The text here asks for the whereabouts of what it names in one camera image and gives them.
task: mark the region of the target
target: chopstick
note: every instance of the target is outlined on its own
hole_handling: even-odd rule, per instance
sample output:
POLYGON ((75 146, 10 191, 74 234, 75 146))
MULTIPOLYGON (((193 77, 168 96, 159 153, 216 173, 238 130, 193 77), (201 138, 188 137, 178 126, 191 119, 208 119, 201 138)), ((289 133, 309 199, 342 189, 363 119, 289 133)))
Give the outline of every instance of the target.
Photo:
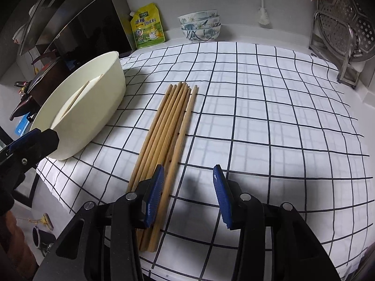
POLYGON ((181 86, 182 86, 182 83, 179 82, 179 84, 177 85, 176 90, 175 90, 175 92, 174 92, 174 94, 171 98, 171 101, 169 102, 166 113, 165 113, 165 115, 162 119, 162 122, 160 124, 160 128, 159 128, 159 130, 156 134, 155 140, 153 141, 151 150, 149 152, 149 156, 147 158, 146 164, 145 164, 144 169, 142 171, 142 174, 140 176, 140 181, 143 181, 143 180, 147 179, 148 174, 151 174, 151 176, 152 176, 152 174, 154 172, 153 169, 155 169, 155 167, 153 169, 150 168, 150 167, 151 167, 151 164, 153 163, 153 160, 154 160, 155 151, 158 148, 159 141, 160 141, 161 138, 162 138, 162 142, 164 142, 164 138, 165 138, 164 132, 166 133, 165 128, 170 126, 170 123, 172 121, 174 112, 177 109, 177 105, 178 105, 179 100, 180 100, 180 98, 182 96, 182 93, 183 93, 183 88, 181 86))
POLYGON ((134 166, 134 169, 133 169, 132 175, 131 175, 131 177, 130 177, 129 183, 128 183, 128 185, 127 185, 127 190, 126 190, 126 192, 130 192, 130 191, 132 190, 132 188, 133 188, 134 181, 135 181, 135 178, 136 178, 137 172, 138 172, 138 170, 139 170, 139 167, 140 167, 140 165, 141 165, 141 163, 142 163, 143 157, 145 156, 145 152, 146 152, 147 146, 149 145, 149 143, 152 144, 152 142, 150 142, 151 137, 152 137, 152 135, 153 135, 153 133, 154 133, 154 130, 155 130, 156 125, 157 125, 157 122, 158 122, 158 120, 159 120, 160 115, 161 115, 162 112, 163 112, 164 107, 165 107, 166 105, 168 105, 168 98, 170 98, 169 95, 171 94, 172 89, 173 89, 172 85, 169 85, 169 87, 168 87, 168 89, 166 90, 166 93, 165 93, 165 95, 164 95, 164 97, 163 97, 163 100, 162 100, 162 102, 160 103, 160 106, 159 106, 159 108, 158 108, 157 111, 156 111, 155 117, 154 117, 154 119, 153 119, 153 121, 152 121, 152 124, 151 124, 151 126, 150 126, 150 128, 149 128, 149 132, 147 133, 146 139, 144 140, 143 145, 142 145, 142 148, 141 148, 141 151, 140 151, 140 153, 139 153, 139 155, 138 155, 138 159, 137 159, 137 162, 136 162, 136 164, 135 164, 135 166, 134 166))
POLYGON ((79 92, 75 95, 73 101, 69 104, 69 106, 66 108, 65 112, 63 113, 63 115, 60 117, 63 118, 65 116, 66 113, 68 113, 68 111, 70 110, 70 108, 72 107, 72 105, 75 103, 75 101, 77 100, 77 98, 79 97, 79 95, 83 92, 83 90, 85 89, 85 87, 87 87, 87 85, 90 83, 90 80, 88 82, 86 82, 83 86, 81 86, 81 88, 79 89, 79 92))
POLYGON ((166 176, 166 179, 164 181, 163 193, 162 193, 162 197, 159 203, 159 207, 157 208, 156 220, 153 226, 149 248, 148 248, 148 251, 150 252, 155 252, 159 243, 160 229, 164 224, 164 220, 165 220, 165 216, 166 216, 166 212, 168 208, 169 194, 170 194, 172 184, 174 182, 173 177, 175 176, 175 173, 177 170, 177 164, 181 156, 181 150, 182 150, 183 141, 185 139, 185 133, 188 128, 188 124, 190 122, 191 111, 193 110, 193 106, 194 106, 197 93, 198 93, 198 87, 195 86, 193 89, 192 96, 189 101, 189 105, 187 106, 187 111, 184 116, 184 120, 182 122, 179 137, 177 138, 176 147, 174 149, 173 156, 172 156, 172 162, 169 167, 169 171, 166 176))
MULTIPOLYGON (((190 96, 190 90, 191 89, 188 87, 188 85, 184 85, 183 94, 180 98, 177 109, 176 109, 176 111, 173 115, 171 124, 170 124, 170 126, 164 127, 163 135, 165 135, 165 138, 164 138, 164 140, 162 138, 160 139, 160 142, 159 142, 159 144, 156 148, 156 153, 159 153, 159 156, 156 155, 154 157, 154 159, 151 163, 151 166, 149 168, 149 173, 147 174, 146 178, 150 178, 152 176, 152 174, 154 172, 154 169, 158 164, 163 164, 163 162, 166 159, 170 160, 169 157, 171 156, 171 154, 173 152, 173 149, 174 149, 174 146, 176 145, 177 135, 178 135, 178 132, 179 132, 181 124, 182 124, 183 115, 184 115, 186 106, 188 104, 188 100, 189 100, 189 96, 190 96)), ((164 176, 166 176, 166 165, 165 164, 164 164, 164 176)), ((146 251, 147 250, 151 233, 152 233, 151 227, 146 229, 145 231, 143 231, 141 242, 140 242, 140 244, 138 244, 140 251, 146 251)))
POLYGON ((143 171, 146 168, 147 168, 147 171, 148 171, 149 166, 147 166, 147 162, 149 161, 150 155, 152 155, 152 154, 150 154, 151 149, 152 149, 152 147, 153 147, 153 145, 155 143, 155 139, 156 139, 157 134, 159 132, 160 125, 162 124, 162 120, 164 119, 165 115, 167 114, 168 108, 171 105, 171 102, 173 103, 174 100, 175 100, 175 98, 176 98, 176 96, 177 96, 177 95, 175 96, 177 88, 178 88, 178 86, 176 86, 176 85, 174 85, 172 87, 172 91, 171 91, 170 95, 168 96, 167 102, 164 105, 162 113, 160 114, 159 119, 157 120, 155 129, 152 132, 149 144, 147 145, 147 148, 146 148, 146 151, 144 153, 144 156, 142 157, 141 165, 139 166, 139 169, 138 169, 138 171, 135 174, 135 179, 134 179, 134 183, 133 183, 133 187, 131 188, 131 191, 135 191, 135 189, 136 189, 139 181, 141 180, 141 176, 143 174, 143 171))
POLYGON ((176 173, 198 87, 194 87, 189 100, 190 92, 191 89, 186 82, 169 85, 143 142, 129 180, 127 192, 135 191, 140 181, 152 177, 158 164, 164 166, 165 182, 154 228, 151 227, 145 231, 137 229, 136 231, 137 243, 141 251, 154 250, 156 248, 154 246, 159 241, 159 235, 155 233, 160 231, 161 224, 164 223, 169 191, 174 182, 173 177, 176 173))

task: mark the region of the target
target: white plastic basin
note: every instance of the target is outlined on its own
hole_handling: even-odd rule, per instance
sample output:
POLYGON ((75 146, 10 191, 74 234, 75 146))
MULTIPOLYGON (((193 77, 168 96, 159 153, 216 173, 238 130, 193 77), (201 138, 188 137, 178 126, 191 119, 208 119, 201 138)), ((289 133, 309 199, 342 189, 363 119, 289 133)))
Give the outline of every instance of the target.
POLYGON ((121 103, 125 89, 119 53, 105 53, 81 66, 59 85, 40 109, 31 129, 55 130, 59 147, 49 157, 67 159, 84 148, 106 125, 121 103), (69 102, 88 81, 64 114, 69 102))

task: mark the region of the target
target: white bowl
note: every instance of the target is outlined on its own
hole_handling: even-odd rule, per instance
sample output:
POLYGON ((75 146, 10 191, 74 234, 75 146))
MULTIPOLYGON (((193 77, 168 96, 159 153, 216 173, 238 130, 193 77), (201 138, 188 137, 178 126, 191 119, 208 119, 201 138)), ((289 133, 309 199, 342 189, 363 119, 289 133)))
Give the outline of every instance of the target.
POLYGON ((185 24, 189 22, 196 22, 199 20, 214 18, 217 16, 218 16, 218 11, 216 9, 204 10, 204 11, 198 11, 196 13, 191 13, 191 14, 180 16, 179 21, 181 24, 185 24))
POLYGON ((30 130, 55 130, 60 139, 59 147, 49 157, 58 160, 69 158, 84 148, 106 125, 121 103, 125 88, 119 53, 109 52, 98 56, 81 66, 55 89, 43 104, 30 130), (82 88, 82 93, 74 101, 82 88), (65 113, 71 102, 74 104, 65 113))
POLYGON ((186 24, 181 24, 181 29, 185 31, 191 30, 202 30, 204 28, 211 28, 220 25, 220 17, 208 18, 205 20, 199 20, 196 22, 190 22, 186 24))
POLYGON ((221 25, 205 28, 202 30, 191 30, 185 31, 182 30, 186 39, 193 41, 193 42, 207 42, 215 40, 220 34, 221 25))

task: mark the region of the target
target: white tablecloth with black grid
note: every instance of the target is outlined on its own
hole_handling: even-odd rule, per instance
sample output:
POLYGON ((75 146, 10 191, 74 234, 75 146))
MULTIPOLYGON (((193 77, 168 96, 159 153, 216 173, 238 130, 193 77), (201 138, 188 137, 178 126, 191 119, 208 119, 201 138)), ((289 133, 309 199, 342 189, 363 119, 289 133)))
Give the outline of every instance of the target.
POLYGON ((341 276, 359 261, 374 240, 373 178, 334 65, 235 42, 162 48, 121 64, 125 97, 104 129, 73 157, 38 166, 72 216, 88 200, 123 195, 168 85, 186 81, 199 92, 161 243, 157 252, 141 253, 144 272, 157 280, 231 279, 239 231, 227 230, 220 217, 216 164, 262 202, 291 202, 341 276))

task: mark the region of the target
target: cable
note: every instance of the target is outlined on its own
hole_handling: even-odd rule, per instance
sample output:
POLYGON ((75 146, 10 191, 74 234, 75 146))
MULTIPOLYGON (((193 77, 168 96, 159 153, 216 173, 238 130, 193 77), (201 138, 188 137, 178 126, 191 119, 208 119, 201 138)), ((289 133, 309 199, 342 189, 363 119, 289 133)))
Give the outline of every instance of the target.
MULTIPOLYGON (((31 62, 33 62, 33 56, 31 56, 30 51, 28 51, 28 53, 30 54, 31 62)), ((33 64, 33 68, 34 68, 34 76, 35 76, 35 75, 36 75, 36 72, 35 72, 35 65, 34 65, 34 64, 33 64)))

